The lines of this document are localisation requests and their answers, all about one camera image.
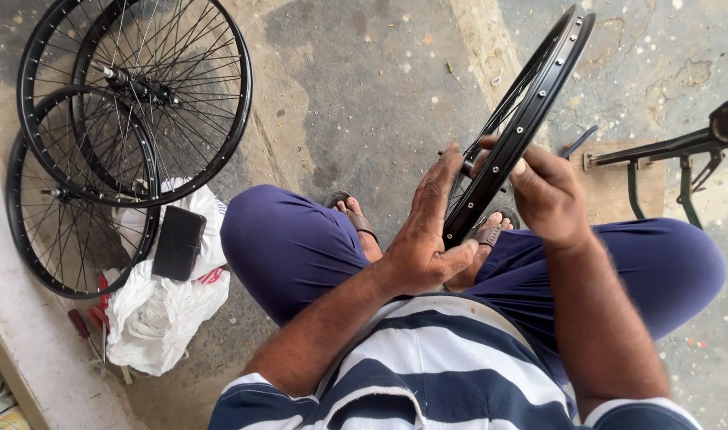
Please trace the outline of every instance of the navy blue pants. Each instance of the navy blue pants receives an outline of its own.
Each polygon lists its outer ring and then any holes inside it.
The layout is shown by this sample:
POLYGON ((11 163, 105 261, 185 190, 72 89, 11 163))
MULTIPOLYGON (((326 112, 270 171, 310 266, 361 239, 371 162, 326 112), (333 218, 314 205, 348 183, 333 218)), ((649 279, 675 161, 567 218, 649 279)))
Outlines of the navy blue pants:
MULTIPOLYGON (((654 340, 701 311, 725 282, 725 262, 703 231, 656 218, 594 227, 654 340)), ((221 240, 239 280, 279 326, 369 264, 342 213, 271 185, 231 200, 221 240)), ((528 230, 504 231, 465 291, 486 299, 539 343, 560 386, 553 298, 542 241, 528 230)))

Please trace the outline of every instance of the bicycle wheel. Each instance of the bicycle wheel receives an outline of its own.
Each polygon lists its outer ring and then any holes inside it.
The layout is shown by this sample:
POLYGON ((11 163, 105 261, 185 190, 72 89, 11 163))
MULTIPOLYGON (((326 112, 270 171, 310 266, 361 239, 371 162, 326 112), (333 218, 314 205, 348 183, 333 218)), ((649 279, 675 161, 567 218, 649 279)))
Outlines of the bicycle wheel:
POLYGON ((595 24, 595 14, 576 16, 572 6, 515 78, 475 142, 464 152, 464 166, 452 187, 444 221, 447 249, 471 233, 522 157, 560 90, 579 61, 595 24), (499 134, 493 151, 474 178, 470 171, 485 135, 499 134))
MULTIPOLYGON (((36 108, 46 119, 59 91, 36 108)), ((71 135, 69 127, 65 135, 71 135)), ((20 132, 8 160, 6 211, 14 243, 27 268, 49 290, 72 299, 95 298, 125 284, 131 268, 149 254, 160 208, 122 208, 77 197, 43 169, 20 132), (120 277, 101 289, 99 274, 118 269, 120 277)))
MULTIPOLYGON (((242 34, 217 0, 60 0, 34 28, 19 69, 20 120, 38 154, 29 119, 34 103, 68 84, 100 88, 108 100, 129 106, 149 136, 160 179, 185 182, 156 201, 116 202, 45 168, 86 200, 149 207, 196 191, 229 161, 249 114, 252 72, 242 34)), ((73 124, 86 122, 88 105, 84 95, 72 100, 73 124)), ((71 156, 89 161, 107 191, 132 187, 112 173, 121 157, 99 162, 95 154, 88 140, 71 156)))

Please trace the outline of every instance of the screwdriver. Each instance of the screwdriver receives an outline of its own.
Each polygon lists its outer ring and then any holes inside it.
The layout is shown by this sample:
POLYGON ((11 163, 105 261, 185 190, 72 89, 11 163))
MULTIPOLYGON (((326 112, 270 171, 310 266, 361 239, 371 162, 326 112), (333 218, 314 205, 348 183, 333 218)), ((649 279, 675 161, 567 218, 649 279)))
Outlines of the screwdriver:
POLYGON ((71 311, 67 312, 67 315, 70 317, 72 325, 75 326, 75 329, 77 330, 77 333, 80 335, 80 337, 82 337, 83 339, 88 339, 88 341, 90 342, 90 346, 93 347, 93 352, 96 353, 96 358, 101 360, 99 348, 96 348, 96 344, 93 343, 93 339, 91 339, 90 337, 90 331, 88 331, 88 326, 85 325, 85 320, 82 319, 80 311, 78 311, 77 309, 72 309, 71 311))

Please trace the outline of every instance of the foot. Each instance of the foot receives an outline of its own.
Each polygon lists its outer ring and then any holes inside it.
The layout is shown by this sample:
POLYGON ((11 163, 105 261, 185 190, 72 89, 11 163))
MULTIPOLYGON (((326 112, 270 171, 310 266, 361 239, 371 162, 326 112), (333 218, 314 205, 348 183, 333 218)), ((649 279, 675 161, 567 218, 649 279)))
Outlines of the foot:
MULTIPOLYGON (((345 213, 346 208, 357 215, 361 215, 362 217, 364 216, 362 209, 359 206, 359 200, 356 200, 353 197, 349 197, 345 203, 343 203, 342 200, 337 202, 337 207, 334 207, 333 210, 345 213)), ((362 244, 364 255, 369 262, 376 262, 378 259, 382 258, 382 250, 373 235, 363 231, 358 231, 356 234, 359 235, 359 242, 362 244)))
MULTIPOLYGON (((499 212, 494 212, 489 215, 486 222, 484 222, 483 226, 481 226, 478 230, 491 229, 498 224, 502 224, 503 231, 512 230, 510 220, 503 218, 503 215, 499 212)), ((486 261, 486 257, 489 256, 490 252, 492 252, 491 246, 485 243, 480 244, 473 258, 473 264, 462 272, 457 273, 454 278, 446 281, 446 287, 449 288, 449 291, 462 292, 467 288, 472 287, 476 283, 476 275, 478 274, 478 271, 481 269, 483 262, 486 261)))

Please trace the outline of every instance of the man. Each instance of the man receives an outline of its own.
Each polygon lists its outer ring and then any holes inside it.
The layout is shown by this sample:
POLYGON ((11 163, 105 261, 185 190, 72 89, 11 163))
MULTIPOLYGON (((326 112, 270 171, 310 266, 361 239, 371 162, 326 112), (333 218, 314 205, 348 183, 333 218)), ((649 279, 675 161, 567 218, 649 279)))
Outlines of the man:
POLYGON ((456 144, 385 254, 353 198, 235 197, 225 254, 282 329, 225 387, 209 428, 574 428, 569 382, 588 427, 699 428, 669 399, 653 340, 720 290, 717 248, 675 220, 590 227, 569 163, 535 147, 524 160, 511 180, 531 231, 493 213, 483 244, 448 250, 456 144), (425 294, 442 283, 462 292, 425 294))

